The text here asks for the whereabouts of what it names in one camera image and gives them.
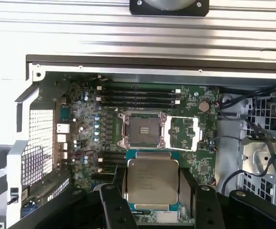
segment ram slot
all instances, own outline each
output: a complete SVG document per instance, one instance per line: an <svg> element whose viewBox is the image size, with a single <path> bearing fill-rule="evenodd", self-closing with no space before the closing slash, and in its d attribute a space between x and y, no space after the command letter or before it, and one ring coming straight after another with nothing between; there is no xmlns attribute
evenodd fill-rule
<svg viewBox="0 0 276 229"><path fill-rule="evenodd" d="M129 108L152 108L152 109L176 109L175 104L159 104L159 103L131 103L131 102L99 102L103 107L129 107Z"/></svg>
<svg viewBox="0 0 276 229"><path fill-rule="evenodd" d="M125 103L146 103L146 104L176 104L176 100L172 99L150 99L150 98L129 98L129 97L122 97L122 98L103 98L101 97L102 102L125 102Z"/></svg>
<svg viewBox="0 0 276 229"><path fill-rule="evenodd" d="M163 90L163 89L147 89L147 88L123 88L123 87L109 87L102 86L101 91L115 91L115 92L141 92L141 93L156 93L156 94L177 94L180 89L177 90Z"/></svg>
<svg viewBox="0 0 276 229"><path fill-rule="evenodd" d="M128 95L121 95L121 94L101 94L98 95L102 99L111 99L113 98L114 100L120 100L123 98L135 98L135 99L156 99L156 100L175 100L175 97L160 97L159 95L156 96L149 96L149 94L128 94Z"/></svg>

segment perforated metal grille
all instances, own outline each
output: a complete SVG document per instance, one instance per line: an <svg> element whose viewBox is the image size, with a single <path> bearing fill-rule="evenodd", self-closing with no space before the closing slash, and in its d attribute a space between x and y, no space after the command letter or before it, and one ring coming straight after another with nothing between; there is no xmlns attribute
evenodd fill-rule
<svg viewBox="0 0 276 229"><path fill-rule="evenodd" d="M248 120L266 130L276 131L276 97L253 99L249 105ZM251 136L253 130L247 127L247 135Z"/></svg>
<svg viewBox="0 0 276 229"><path fill-rule="evenodd" d="M52 171L53 110L31 110L29 142L22 154L23 185L32 185Z"/></svg>
<svg viewBox="0 0 276 229"><path fill-rule="evenodd" d="M59 186L49 197L48 197L48 201L50 201L51 199L57 197L62 191L64 191L66 189L66 187L69 185L69 179L67 179L65 182L63 182L63 184L61 186Z"/></svg>
<svg viewBox="0 0 276 229"><path fill-rule="evenodd" d="M273 202L274 197L274 178L270 178L273 181L268 181L266 178L251 177L251 175L244 173L243 175L243 190L252 192L259 197Z"/></svg>

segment black cable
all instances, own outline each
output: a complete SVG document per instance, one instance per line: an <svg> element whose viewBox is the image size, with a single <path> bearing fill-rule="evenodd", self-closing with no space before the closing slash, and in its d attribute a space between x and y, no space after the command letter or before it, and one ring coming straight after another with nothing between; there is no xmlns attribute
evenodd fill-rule
<svg viewBox="0 0 276 229"><path fill-rule="evenodd" d="M233 177L235 177L236 175L241 174L241 173L248 173L248 174L250 174L250 175L252 175L252 176L255 176L255 177L264 177L264 176L267 174L267 172L268 172L269 166L271 166L271 164L272 164L273 162L275 162L275 161L276 161L276 154L275 154L273 157L271 157L271 158L269 159L268 164L267 164L265 170L264 170L261 174L259 174L259 175L257 175L257 174L252 174L252 173L248 173L248 172L246 172L246 171L244 171L244 170L242 170L242 169L240 169L240 170L238 170L238 171L235 171L235 172L232 173L230 176L228 176L227 179L224 181L223 186L222 186L222 194L225 195L225 188L226 188L226 186L227 186L227 183L228 183Z"/></svg>
<svg viewBox="0 0 276 229"><path fill-rule="evenodd" d="M227 109L229 107L234 106L235 104L237 104L238 102L245 100L245 99L249 99L249 98L253 98L253 97L264 97L264 96L270 96L271 93L275 92L276 93L276 84L270 87L266 87L266 88L261 88L259 90L256 91L251 91L251 93L245 93L242 96L239 96L235 99L226 101L224 103L220 104L220 109Z"/></svg>
<svg viewBox="0 0 276 229"><path fill-rule="evenodd" d="M264 142L266 143L266 145L268 147L271 157L273 157L276 153L275 153L275 149L272 145L272 142L266 136L268 133L265 130L263 130L262 128L259 128L258 126L256 126L254 123L250 122L247 118L243 118L243 120L245 120L248 123L248 125L253 129L253 131L257 137L264 140ZM276 172L276 161L273 162L273 167Z"/></svg>

